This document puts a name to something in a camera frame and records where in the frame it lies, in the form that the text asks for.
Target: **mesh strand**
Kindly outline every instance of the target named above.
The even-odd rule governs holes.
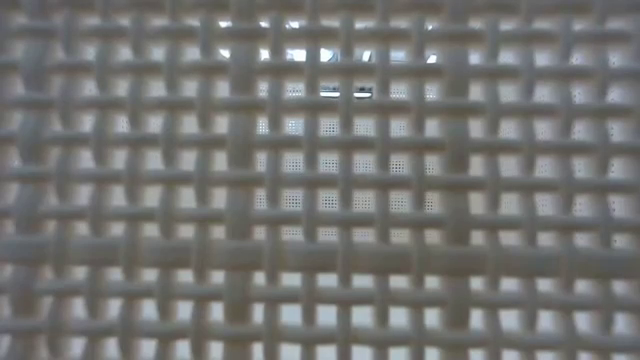
[[[639,61],[634,0],[2,1],[0,356],[638,359]]]

